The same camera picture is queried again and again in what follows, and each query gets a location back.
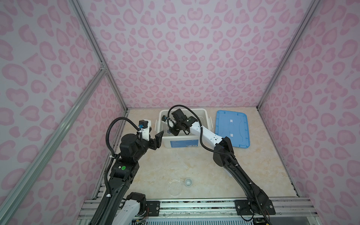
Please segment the clear glass petri dish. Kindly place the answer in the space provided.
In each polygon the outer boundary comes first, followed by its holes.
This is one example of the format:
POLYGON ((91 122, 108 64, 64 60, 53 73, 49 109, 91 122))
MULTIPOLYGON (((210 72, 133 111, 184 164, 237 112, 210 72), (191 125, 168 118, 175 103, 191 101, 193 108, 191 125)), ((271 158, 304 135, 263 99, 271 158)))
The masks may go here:
POLYGON ((182 181, 180 181, 178 179, 173 179, 173 180, 169 181, 167 190, 171 196, 174 196, 174 197, 179 196, 183 190, 182 181))

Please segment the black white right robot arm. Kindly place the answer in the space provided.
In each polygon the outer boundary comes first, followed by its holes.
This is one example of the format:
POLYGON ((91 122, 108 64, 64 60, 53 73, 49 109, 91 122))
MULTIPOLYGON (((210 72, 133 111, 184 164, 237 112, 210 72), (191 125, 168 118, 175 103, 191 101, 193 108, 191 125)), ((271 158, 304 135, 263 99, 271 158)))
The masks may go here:
POLYGON ((202 125, 200 118, 191 109, 183 105, 170 108, 167 115, 161 117, 167 124, 172 135, 195 135, 199 138, 200 145, 213 153, 214 162, 224 168, 240 185, 247 199, 245 210, 262 215, 266 219, 275 215, 275 208, 268 195, 258 187, 237 161, 230 138, 221 137, 202 125))

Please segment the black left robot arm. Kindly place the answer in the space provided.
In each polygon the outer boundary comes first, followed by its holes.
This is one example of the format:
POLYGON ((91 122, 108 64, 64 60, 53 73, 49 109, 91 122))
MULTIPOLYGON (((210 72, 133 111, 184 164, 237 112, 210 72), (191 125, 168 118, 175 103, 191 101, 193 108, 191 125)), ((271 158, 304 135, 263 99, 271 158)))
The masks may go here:
POLYGON ((91 225, 112 224, 121 201, 138 172, 139 159, 148 149, 160 148, 163 135, 164 131, 161 131, 154 139, 150 138, 148 141, 135 134, 126 134, 122 137, 121 152, 111 167, 106 193, 90 222, 91 225))

